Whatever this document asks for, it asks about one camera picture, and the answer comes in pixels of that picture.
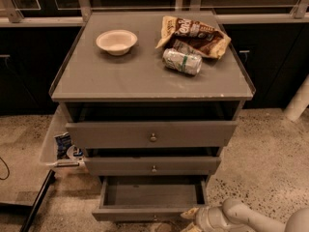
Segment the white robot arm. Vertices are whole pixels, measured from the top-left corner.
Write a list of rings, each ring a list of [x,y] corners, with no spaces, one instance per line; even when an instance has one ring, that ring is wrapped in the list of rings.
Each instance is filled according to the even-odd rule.
[[[193,207],[181,217],[190,223],[181,232],[309,232],[309,209],[303,208],[294,212],[282,223],[266,217],[238,199],[227,198],[221,206]]]

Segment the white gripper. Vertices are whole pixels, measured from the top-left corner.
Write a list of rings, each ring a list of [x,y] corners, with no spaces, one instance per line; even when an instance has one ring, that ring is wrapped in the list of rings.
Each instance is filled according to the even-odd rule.
[[[222,209],[216,207],[191,208],[181,213],[181,217],[195,219],[196,224],[191,222],[181,232],[214,232],[225,225]]]

